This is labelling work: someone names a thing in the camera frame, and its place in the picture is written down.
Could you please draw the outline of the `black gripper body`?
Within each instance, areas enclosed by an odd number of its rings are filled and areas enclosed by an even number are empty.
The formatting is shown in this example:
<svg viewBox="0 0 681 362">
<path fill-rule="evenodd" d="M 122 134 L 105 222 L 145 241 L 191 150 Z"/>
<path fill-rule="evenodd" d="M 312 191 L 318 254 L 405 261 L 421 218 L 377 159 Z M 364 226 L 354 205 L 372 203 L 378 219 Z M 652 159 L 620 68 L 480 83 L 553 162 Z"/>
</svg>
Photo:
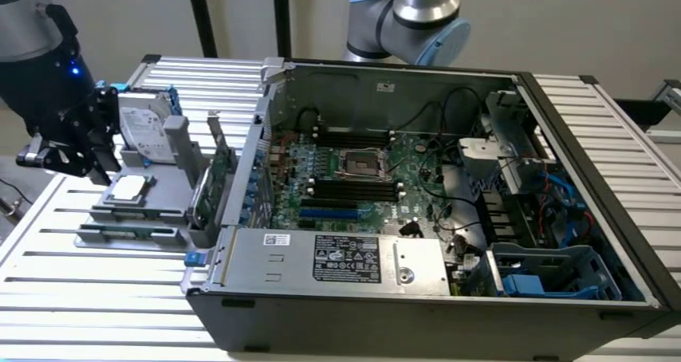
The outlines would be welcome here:
<svg viewBox="0 0 681 362">
<path fill-rule="evenodd" d="M 62 42 L 42 56 L 2 63 L 2 98 L 31 136 L 70 147 L 111 147 L 115 89 L 95 87 L 66 8 L 40 4 L 36 12 L 55 23 Z"/>
</svg>

